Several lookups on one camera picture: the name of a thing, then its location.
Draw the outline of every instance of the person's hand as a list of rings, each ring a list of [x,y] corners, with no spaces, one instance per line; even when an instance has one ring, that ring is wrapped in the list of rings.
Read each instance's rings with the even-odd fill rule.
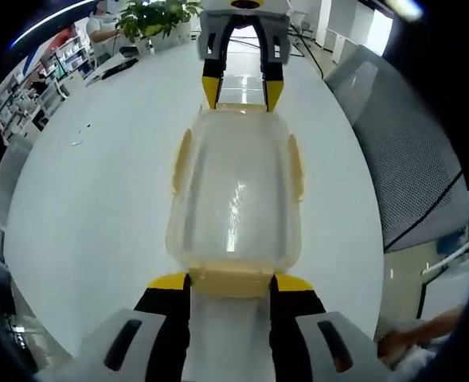
[[[379,358],[391,357],[411,345],[403,333],[393,331],[386,334],[377,344],[377,356]]]

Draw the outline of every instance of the white tabletop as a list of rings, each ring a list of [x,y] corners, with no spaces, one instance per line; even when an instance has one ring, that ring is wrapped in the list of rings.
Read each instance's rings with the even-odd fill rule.
[[[74,92],[29,155],[5,257],[33,312],[72,355],[107,317],[133,308],[150,281],[180,269],[165,247],[171,166],[204,101],[201,72],[193,44],[144,57]],[[312,64],[291,57],[284,72],[276,112],[299,140],[306,171],[302,252],[290,273],[372,336],[383,249],[365,159]]]

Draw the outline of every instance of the clear plastic tray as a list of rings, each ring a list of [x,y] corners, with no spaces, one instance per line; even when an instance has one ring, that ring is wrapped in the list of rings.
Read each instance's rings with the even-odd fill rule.
[[[298,259],[303,172],[278,115],[201,112],[183,138],[173,186],[166,246],[185,267],[227,259],[285,271]]]

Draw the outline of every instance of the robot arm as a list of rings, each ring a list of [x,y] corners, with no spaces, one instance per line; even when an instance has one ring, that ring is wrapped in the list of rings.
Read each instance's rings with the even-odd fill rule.
[[[287,37],[290,6],[287,0],[203,0],[199,55],[204,60],[202,85],[209,106],[216,108],[234,29],[252,25],[260,43],[264,100],[273,111],[283,89],[283,69],[291,54]]]

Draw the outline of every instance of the transparent plastic container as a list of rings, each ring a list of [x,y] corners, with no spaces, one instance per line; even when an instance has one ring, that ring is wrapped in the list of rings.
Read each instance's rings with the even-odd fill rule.
[[[185,267],[241,260],[288,269],[301,246],[297,155],[278,115],[203,111],[175,166],[169,253]]]

